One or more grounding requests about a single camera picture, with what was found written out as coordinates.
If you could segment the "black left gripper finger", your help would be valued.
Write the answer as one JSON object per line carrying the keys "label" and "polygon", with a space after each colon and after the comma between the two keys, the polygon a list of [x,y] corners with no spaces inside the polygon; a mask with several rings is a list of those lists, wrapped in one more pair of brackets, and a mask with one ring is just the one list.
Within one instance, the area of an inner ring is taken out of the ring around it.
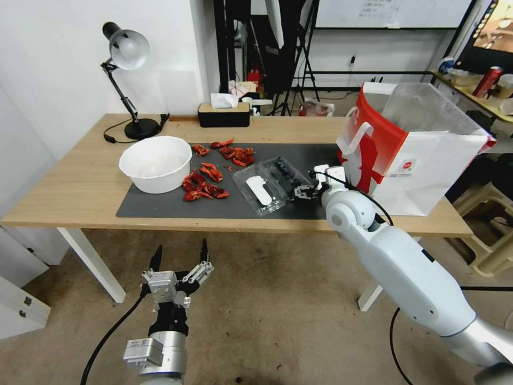
{"label": "black left gripper finger", "polygon": [[150,259],[150,264],[148,269],[142,272],[142,277],[146,282],[149,282],[155,273],[159,272],[161,260],[162,260],[162,245],[159,245],[154,253],[154,255]]}
{"label": "black left gripper finger", "polygon": [[210,261],[207,239],[203,238],[200,248],[199,263],[183,277],[183,283],[197,283],[201,286],[212,272],[213,265]]}

